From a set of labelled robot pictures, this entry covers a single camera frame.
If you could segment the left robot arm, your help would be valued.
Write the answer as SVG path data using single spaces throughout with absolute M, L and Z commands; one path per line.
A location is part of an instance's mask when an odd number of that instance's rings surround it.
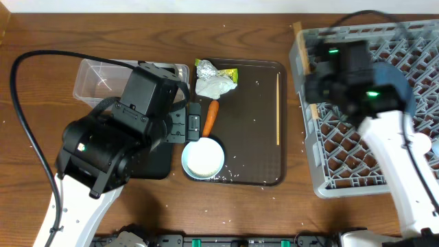
M 57 192 L 36 246 L 88 246 L 104 215 L 132 178 L 160 180 L 172 146 L 191 140 L 189 70 L 182 64 L 117 62 L 120 97 L 107 97 L 62 135 Z

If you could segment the blue and white cup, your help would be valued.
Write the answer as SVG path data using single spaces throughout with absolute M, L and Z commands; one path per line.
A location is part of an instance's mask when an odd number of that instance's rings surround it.
M 436 156 L 439 156 L 439 140 L 436 140 L 431 144 L 431 150 Z

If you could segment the dark blue plate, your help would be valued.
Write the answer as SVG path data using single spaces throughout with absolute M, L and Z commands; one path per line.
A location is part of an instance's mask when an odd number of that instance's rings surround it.
M 372 67 L 375 72 L 375 85 L 393 86 L 402 102 L 405 103 L 403 110 L 413 117 L 416 112 L 416 100 L 412 87 L 403 73 L 392 64 L 386 62 L 376 62 Z

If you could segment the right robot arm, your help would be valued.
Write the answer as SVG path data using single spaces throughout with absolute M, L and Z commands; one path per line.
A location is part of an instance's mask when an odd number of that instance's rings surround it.
M 318 63 L 306 77 L 305 100 L 330 103 L 356 127 L 389 187 L 401 237 L 368 230 L 340 233 L 339 246 L 437 246 L 438 182 L 425 153 L 431 143 L 415 132 L 415 99 L 404 75 L 370 60 L 364 40 L 316 45 Z

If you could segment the orange carrot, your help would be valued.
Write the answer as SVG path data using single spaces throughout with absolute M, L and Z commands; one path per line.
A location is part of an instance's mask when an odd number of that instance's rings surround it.
M 208 137 L 212 131 L 212 128 L 214 126 L 216 117 L 217 117 L 217 113 L 219 111 L 219 102 L 217 100 L 213 100 L 210 104 L 209 104 L 209 109 L 206 115 L 206 121 L 204 123 L 204 128 L 203 128 L 203 132 L 202 132 L 202 137 Z

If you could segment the pink and white cup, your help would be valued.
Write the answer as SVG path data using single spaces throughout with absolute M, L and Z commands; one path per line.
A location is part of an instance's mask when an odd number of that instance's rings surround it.
M 430 138 L 421 132 L 417 132 L 414 134 L 414 140 L 412 147 L 421 154 L 426 154 L 431 149 L 431 140 Z

